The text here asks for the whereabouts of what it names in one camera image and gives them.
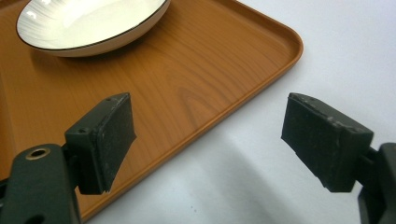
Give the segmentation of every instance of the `wood grain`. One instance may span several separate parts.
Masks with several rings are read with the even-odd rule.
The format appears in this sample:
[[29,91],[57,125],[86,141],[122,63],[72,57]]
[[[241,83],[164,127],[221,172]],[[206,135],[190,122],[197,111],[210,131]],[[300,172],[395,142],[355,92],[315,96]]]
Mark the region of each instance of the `wood grain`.
[[64,143],[64,131],[108,95],[133,98],[137,139],[103,196],[78,195],[89,218],[262,91],[300,58],[290,28],[233,0],[172,0],[136,42],[90,58],[24,45],[26,1],[0,3],[0,178],[26,148]]

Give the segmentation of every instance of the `white tabletop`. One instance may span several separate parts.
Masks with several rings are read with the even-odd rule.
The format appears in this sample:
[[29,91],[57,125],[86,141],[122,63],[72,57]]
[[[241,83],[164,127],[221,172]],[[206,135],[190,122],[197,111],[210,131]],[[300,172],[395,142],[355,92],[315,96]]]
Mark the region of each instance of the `white tabletop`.
[[361,185],[331,194],[280,134],[299,92],[373,130],[373,148],[396,142],[396,1],[241,2],[294,29],[301,60],[90,224],[361,223]]

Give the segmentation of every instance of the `white surface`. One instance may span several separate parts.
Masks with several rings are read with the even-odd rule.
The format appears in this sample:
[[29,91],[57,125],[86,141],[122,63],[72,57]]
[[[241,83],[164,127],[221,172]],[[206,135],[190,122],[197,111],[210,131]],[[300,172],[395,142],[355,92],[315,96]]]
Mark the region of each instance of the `white surface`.
[[25,43],[50,54],[89,56],[136,40],[168,6],[167,0],[33,0],[17,31]]
[[90,224],[360,223],[356,185],[331,194],[280,139],[289,92],[319,98],[396,142],[396,2],[243,0],[293,28],[301,60]]

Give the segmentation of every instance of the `white bowl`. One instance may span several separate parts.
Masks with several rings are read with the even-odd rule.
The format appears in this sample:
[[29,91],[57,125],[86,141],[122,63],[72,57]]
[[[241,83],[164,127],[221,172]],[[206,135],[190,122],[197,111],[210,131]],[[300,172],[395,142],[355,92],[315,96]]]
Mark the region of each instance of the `white bowl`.
[[62,57],[120,48],[146,33],[170,0],[32,0],[17,22],[20,39]]

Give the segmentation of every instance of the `wooden surface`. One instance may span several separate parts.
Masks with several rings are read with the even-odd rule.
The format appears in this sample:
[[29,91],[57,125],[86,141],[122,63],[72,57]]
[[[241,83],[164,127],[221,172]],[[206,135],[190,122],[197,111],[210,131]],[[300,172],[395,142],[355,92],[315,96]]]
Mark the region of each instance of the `wooden surface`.
[[0,178],[28,147],[64,131],[108,95],[132,94],[133,143],[111,193],[78,195],[84,218],[116,199],[259,93],[300,58],[290,28],[232,0],[172,0],[138,41],[91,58],[57,58],[16,34],[26,1],[0,2]]

